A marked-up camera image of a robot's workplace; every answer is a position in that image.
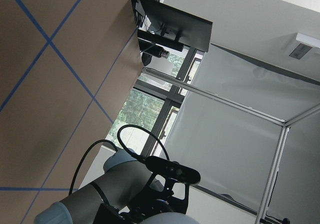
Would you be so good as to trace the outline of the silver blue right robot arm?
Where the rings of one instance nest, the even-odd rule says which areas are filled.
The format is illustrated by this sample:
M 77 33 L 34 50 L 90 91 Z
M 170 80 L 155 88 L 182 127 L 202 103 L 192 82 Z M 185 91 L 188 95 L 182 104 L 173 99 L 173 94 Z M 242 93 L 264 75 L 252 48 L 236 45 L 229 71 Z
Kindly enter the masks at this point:
M 116 151 L 104 174 L 34 218 L 35 224 L 195 224 L 189 188 L 201 175 L 158 156 Z

